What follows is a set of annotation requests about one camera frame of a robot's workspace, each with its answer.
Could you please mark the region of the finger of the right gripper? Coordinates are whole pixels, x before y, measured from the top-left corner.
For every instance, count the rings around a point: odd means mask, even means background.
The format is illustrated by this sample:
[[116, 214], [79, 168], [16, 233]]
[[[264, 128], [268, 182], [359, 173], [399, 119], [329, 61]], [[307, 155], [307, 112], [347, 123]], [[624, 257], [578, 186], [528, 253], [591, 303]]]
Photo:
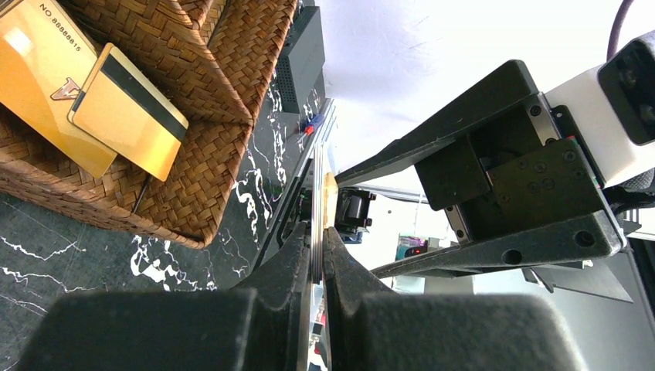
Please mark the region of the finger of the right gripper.
[[625, 247], [613, 216], [598, 211], [489, 240], [430, 251], [372, 269], [396, 276], [455, 278], [610, 257]]
[[508, 60], [419, 126], [335, 176], [340, 186], [401, 172], [539, 93], [527, 66]]

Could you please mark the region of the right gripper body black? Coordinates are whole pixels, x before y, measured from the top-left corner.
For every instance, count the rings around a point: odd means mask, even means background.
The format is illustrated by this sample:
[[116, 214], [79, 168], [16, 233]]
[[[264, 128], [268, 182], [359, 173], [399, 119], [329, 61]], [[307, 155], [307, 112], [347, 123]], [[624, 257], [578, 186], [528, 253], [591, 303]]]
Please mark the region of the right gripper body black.
[[458, 243], [496, 243], [514, 257], [601, 257], [625, 246], [582, 143], [560, 123], [539, 94], [416, 164]]

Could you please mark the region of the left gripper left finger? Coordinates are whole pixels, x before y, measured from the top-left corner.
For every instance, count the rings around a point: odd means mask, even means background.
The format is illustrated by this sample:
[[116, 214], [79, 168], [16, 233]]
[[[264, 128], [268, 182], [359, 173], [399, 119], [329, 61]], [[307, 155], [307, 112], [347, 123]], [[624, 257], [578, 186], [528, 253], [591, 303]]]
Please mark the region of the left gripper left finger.
[[228, 290], [63, 297], [20, 370], [304, 370], [311, 280], [306, 226]]

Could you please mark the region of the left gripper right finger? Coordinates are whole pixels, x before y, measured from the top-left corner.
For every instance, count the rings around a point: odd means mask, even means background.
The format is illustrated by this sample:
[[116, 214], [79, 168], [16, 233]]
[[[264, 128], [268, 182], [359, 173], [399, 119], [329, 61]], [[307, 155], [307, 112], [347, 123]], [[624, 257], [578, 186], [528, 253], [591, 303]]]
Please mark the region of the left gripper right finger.
[[528, 295], [399, 294], [323, 233], [332, 370], [581, 370], [556, 310]]

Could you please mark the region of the brown woven divided basket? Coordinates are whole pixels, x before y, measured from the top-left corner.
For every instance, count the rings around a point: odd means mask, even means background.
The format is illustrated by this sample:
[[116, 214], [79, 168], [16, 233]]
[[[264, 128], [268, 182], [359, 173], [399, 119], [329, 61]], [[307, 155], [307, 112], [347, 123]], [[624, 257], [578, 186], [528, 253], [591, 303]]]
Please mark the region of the brown woven divided basket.
[[207, 247], [295, 1], [3, 1], [1, 191]]

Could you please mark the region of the gold credit card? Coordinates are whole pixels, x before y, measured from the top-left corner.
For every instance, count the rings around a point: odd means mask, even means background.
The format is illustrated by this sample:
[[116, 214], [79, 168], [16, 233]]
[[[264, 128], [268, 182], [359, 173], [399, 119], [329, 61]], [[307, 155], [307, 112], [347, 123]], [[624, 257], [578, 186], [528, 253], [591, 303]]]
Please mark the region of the gold credit card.
[[95, 178], [117, 154], [68, 120], [97, 51], [56, 1], [1, 3], [1, 102]]

